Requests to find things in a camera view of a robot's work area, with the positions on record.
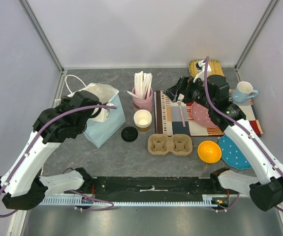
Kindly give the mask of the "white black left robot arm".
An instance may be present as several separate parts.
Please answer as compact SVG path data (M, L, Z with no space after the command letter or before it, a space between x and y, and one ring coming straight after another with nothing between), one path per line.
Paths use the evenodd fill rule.
M47 196L69 190L88 193L93 178L84 168L51 177L39 175L48 157L66 139L75 139L105 106L88 91L64 98L55 108L44 110L35 121L26 147L11 169L0 177L2 202L7 209L30 210Z

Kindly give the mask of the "light blue paper bag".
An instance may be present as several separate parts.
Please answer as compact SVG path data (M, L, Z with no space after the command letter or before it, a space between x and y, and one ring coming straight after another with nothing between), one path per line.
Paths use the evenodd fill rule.
M110 117L105 122L96 122L91 118L87 120L87 129L84 131L84 135L97 148L100 148L126 122L119 90L107 84L90 83L86 85L79 77L67 75L64 82L70 92L68 97L72 97L77 92L70 89L67 82L69 77L74 77L82 83L78 91L89 91L96 95L102 104L113 104L116 107L116 109L110 110Z

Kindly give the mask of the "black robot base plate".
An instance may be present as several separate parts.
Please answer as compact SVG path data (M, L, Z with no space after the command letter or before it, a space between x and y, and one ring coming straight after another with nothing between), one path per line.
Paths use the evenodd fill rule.
M96 177L78 192L109 202L199 201L202 195L227 195L209 177Z

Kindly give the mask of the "pink polka dot plate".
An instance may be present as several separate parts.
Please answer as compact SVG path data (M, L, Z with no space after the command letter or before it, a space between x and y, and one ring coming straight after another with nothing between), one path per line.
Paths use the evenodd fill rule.
M190 114L193 117L194 121L199 125L205 128L217 128L217 125L215 125L211 121L208 111L209 110L202 105L193 102L193 104L191 105Z

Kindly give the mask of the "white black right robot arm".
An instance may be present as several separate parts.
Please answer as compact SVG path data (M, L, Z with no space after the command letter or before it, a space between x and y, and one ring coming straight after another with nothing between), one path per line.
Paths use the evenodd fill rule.
M283 164L259 139L244 112L230 100L230 86L224 76L181 77L163 93L172 102L182 95L182 102L196 102L208 109L211 121L235 143L256 174L250 177L227 169L219 170L209 181L212 192L218 194L230 189L242 193L262 211L283 203Z

